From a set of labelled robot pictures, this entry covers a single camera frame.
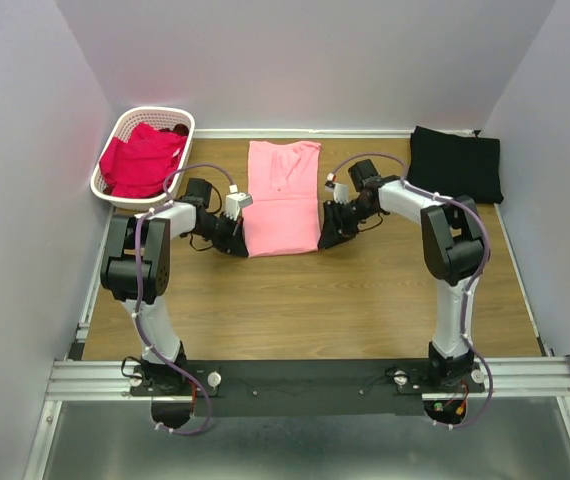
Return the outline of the light pink t shirt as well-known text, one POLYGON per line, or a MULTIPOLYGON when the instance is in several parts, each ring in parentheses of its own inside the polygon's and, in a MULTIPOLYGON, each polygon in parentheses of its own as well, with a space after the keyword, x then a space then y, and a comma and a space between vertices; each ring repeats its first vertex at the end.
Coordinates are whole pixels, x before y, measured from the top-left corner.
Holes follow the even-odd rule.
POLYGON ((250 257, 317 249, 320 152, 321 145, 311 141, 249 144, 248 190, 253 203, 243 210, 243 216, 250 257))

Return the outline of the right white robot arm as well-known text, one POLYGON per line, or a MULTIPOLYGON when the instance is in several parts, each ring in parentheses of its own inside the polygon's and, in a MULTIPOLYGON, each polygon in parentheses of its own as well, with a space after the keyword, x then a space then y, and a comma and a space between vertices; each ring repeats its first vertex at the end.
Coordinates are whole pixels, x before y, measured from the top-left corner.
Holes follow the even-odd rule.
POLYGON ((429 192, 404 176, 383 177, 363 155, 352 160, 348 173, 355 198, 349 197, 348 186, 336 181, 335 170, 326 177, 332 199, 323 203, 318 248, 354 239, 372 216, 396 214, 420 226, 424 263, 437 284, 436 329, 428 346, 425 379, 432 389, 448 391, 474 367, 472 312, 490 257, 487 230, 471 197, 429 192))

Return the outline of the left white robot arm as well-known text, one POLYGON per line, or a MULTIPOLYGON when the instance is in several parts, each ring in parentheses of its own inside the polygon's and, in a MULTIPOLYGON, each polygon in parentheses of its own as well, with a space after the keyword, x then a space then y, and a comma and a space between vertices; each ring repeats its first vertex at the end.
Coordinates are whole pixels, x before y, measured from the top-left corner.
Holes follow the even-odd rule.
POLYGON ((138 371, 129 376, 138 387, 174 395, 186 388, 198 394, 218 386, 214 382, 205 387, 188 371, 183 342, 171 326, 164 298, 173 239, 199 236, 223 254, 248 256, 243 211, 252 205, 251 195, 232 184, 221 210, 214 212, 208 209, 213 190, 208 181, 192 178, 179 199, 110 221, 100 282, 129 314, 141 342, 138 371))

